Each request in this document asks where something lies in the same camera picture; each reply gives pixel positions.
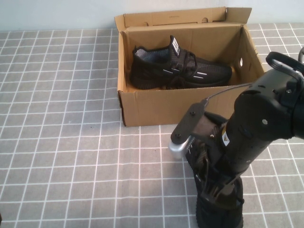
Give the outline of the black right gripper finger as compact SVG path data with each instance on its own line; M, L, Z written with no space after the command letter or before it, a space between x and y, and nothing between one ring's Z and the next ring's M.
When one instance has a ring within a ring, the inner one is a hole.
M237 198L238 197L238 178L227 183L220 192L223 197Z
M202 184L201 197L208 202L215 202L221 191L218 182L207 180Z

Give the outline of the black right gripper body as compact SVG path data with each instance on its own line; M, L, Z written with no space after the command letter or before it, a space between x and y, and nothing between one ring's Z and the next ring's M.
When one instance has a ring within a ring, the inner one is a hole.
M199 190L205 181L218 182L221 190L236 178L224 161L220 131L228 120L205 113L194 129L194 142L190 147L190 166Z

